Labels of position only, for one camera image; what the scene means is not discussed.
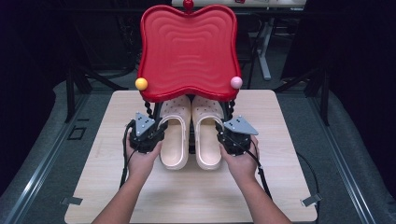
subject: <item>office chair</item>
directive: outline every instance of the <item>office chair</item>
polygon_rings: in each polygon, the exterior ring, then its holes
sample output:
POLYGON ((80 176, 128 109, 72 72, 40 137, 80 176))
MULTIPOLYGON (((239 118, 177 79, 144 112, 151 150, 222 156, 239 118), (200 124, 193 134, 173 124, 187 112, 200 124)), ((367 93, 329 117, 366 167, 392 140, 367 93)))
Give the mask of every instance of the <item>office chair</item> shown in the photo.
POLYGON ((250 63, 248 73, 247 89, 250 89, 251 78, 253 76, 253 68, 257 58, 257 49, 260 44, 260 36, 264 29, 264 22, 257 14, 252 13, 236 13, 238 21, 238 32, 236 36, 236 54, 238 61, 244 69, 247 63, 250 63))

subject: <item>red knob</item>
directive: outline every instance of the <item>red knob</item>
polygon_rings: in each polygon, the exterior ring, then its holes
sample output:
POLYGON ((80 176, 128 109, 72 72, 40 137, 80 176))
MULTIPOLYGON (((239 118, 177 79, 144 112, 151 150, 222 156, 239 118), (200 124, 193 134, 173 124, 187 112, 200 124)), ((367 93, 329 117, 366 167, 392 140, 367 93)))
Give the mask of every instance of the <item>red knob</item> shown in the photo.
POLYGON ((186 8, 186 13, 190 14, 192 12, 192 8, 194 7, 194 2, 192 0, 184 0, 183 7, 186 8))

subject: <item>metal bracket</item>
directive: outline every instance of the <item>metal bracket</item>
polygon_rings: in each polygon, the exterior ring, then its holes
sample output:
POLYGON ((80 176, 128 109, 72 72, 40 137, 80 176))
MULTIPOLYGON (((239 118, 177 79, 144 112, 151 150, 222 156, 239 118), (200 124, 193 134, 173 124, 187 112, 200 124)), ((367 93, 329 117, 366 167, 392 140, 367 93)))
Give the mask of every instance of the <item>metal bracket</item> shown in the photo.
POLYGON ((233 133, 259 134, 241 115, 223 123, 224 127, 233 133))
POLYGON ((136 136, 142 135, 146 132, 152 125, 154 125, 155 120, 151 119, 140 112, 136 112, 136 136))
POLYGON ((63 198, 63 199, 61 200, 61 204, 64 204, 64 205, 69 205, 69 204, 80 205, 81 202, 82 202, 82 199, 80 199, 80 198, 75 198, 75 197, 63 198))
POLYGON ((301 204, 305 207, 311 205, 311 204, 317 204, 317 202, 319 202, 320 200, 322 200, 322 197, 317 193, 315 195, 312 195, 309 198, 306 198, 304 200, 301 200, 301 204))

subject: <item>wooden board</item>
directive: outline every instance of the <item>wooden board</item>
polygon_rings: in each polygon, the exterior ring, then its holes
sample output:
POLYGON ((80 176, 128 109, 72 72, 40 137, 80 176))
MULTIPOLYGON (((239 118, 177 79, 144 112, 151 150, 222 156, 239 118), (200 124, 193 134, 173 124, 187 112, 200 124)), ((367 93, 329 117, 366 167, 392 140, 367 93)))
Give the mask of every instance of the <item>wooden board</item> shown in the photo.
MULTIPOLYGON (((261 163, 274 202, 293 222, 314 221, 315 207, 301 204, 310 194, 276 95, 272 91, 240 91, 235 102, 233 114, 242 115, 259 132, 261 163)), ((121 138, 136 111, 146 111, 138 91, 114 92, 73 195, 83 199, 82 203, 69 205, 67 223, 91 223, 117 192, 123 166, 121 138)), ((216 171, 204 171, 190 155, 187 165, 178 171, 166 170, 159 159, 155 161, 131 222, 251 220, 226 162, 216 171)))

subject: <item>slipper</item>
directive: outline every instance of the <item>slipper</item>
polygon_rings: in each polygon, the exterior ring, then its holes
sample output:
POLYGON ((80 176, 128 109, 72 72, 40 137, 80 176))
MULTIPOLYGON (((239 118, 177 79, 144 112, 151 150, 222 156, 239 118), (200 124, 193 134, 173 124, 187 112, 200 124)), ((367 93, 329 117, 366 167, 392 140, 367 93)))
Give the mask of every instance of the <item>slipper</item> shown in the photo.
POLYGON ((223 110, 219 102, 198 95, 192 100, 191 107, 198 165, 204 170, 216 170, 221 155, 215 122, 222 125, 223 110))
POLYGON ((189 157, 191 102, 186 95, 163 102, 160 111, 163 118, 159 126, 168 121, 160 158, 169 170, 184 167, 189 157))

